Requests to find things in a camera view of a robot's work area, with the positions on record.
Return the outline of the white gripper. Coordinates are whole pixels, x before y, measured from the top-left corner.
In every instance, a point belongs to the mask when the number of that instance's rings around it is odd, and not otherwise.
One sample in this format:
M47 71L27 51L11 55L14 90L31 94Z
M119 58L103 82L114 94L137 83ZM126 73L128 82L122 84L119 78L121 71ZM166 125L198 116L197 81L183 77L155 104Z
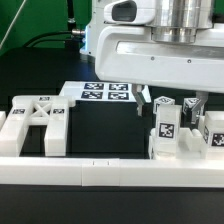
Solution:
M117 0L104 8L95 72L130 82L143 115L144 86L224 93L224 23L214 0Z

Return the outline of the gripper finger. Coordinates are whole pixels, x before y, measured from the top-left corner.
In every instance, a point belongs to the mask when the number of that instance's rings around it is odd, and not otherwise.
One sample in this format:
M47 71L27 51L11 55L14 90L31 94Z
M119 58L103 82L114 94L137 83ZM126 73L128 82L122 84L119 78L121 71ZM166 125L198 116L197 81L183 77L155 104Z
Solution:
M197 121L197 112L201 110L203 105L207 102L208 100L208 93L204 91L197 91L196 92L196 98L198 101L196 104L192 107L191 112L192 112L192 117L191 117L191 123L195 124Z

